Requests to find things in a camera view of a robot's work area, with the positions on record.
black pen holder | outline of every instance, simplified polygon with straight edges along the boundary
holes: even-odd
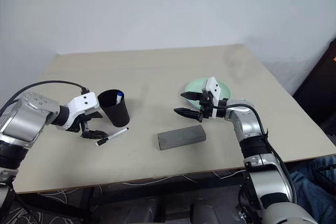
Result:
[[[104,91],[98,96],[98,101],[112,124],[115,127],[123,127],[130,122],[130,117],[128,116],[124,93],[122,93],[121,101],[117,104],[118,92],[121,91],[117,89]]]

table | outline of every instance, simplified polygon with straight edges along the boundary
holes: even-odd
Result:
[[[232,98],[245,98],[255,105],[270,143],[285,162],[336,153],[320,128],[243,45],[61,55],[39,79],[77,82],[97,95],[108,89],[122,90],[130,130],[97,148],[95,140],[83,139],[79,133],[46,126],[22,162],[14,181],[16,191],[242,167],[233,126],[223,119],[203,121],[205,142],[159,149],[158,133],[199,124],[173,109],[190,108],[180,93],[188,82],[210,76],[226,83]],[[66,84],[47,84],[36,90],[60,104],[80,95],[77,87]],[[89,126],[109,134],[119,129],[106,116],[91,120]]]

light green bowl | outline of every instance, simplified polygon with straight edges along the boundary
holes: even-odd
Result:
[[[193,80],[192,82],[189,82],[188,85],[185,87],[185,92],[188,92],[188,91],[191,91],[191,92],[199,92],[199,93],[202,93],[202,88],[205,84],[205,81],[207,80],[208,78],[199,78],[199,79],[196,79],[196,80]],[[230,98],[231,97],[231,91],[230,89],[228,88],[227,85],[225,85],[224,83],[222,83],[221,81],[217,81],[218,82],[218,85],[219,87],[221,88],[221,93],[219,95],[219,99],[223,99],[223,98]],[[200,101],[191,101],[191,100],[188,100],[186,99],[190,105],[196,109],[200,109]]]

gray sponge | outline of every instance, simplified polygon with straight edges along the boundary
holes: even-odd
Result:
[[[157,137],[159,139],[160,150],[162,151],[206,140],[206,135],[201,125],[162,132]]]

